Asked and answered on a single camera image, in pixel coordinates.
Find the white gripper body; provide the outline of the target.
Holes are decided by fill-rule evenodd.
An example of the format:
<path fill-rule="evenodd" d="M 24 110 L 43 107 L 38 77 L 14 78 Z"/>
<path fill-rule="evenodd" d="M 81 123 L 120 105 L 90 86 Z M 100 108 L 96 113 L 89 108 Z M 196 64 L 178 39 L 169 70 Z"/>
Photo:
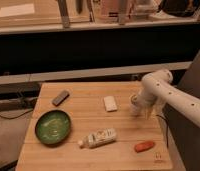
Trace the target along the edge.
<path fill-rule="evenodd" d="M 150 108 L 156 103 L 157 99 L 156 95 L 142 88 L 136 96 L 136 106 L 139 108 Z"/>

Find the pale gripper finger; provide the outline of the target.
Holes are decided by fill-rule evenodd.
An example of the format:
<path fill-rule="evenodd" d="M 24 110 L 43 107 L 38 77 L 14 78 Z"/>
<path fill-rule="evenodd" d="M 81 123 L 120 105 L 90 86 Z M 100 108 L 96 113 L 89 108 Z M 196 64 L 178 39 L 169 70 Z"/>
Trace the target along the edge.
<path fill-rule="evenodd" d="M 154 113 L 154 108 L 153 107 L 148 107 L 144 110 L 144 117 L 146 119 L 149 119 L 151 115 Z"/>

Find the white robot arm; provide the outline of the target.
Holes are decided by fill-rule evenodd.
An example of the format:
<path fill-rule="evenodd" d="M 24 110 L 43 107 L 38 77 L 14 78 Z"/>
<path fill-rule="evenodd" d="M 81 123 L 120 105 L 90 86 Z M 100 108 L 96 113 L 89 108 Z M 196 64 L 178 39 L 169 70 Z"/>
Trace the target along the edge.
<path fill-rule="evenodd" d="M 200 99 L 173 87 L 172 80 L 173 75 L 167 69 L 143 76 L 143 89 L 135 96 L 135 109 L 140 112 L 161 98 L 200 128 Z"/>

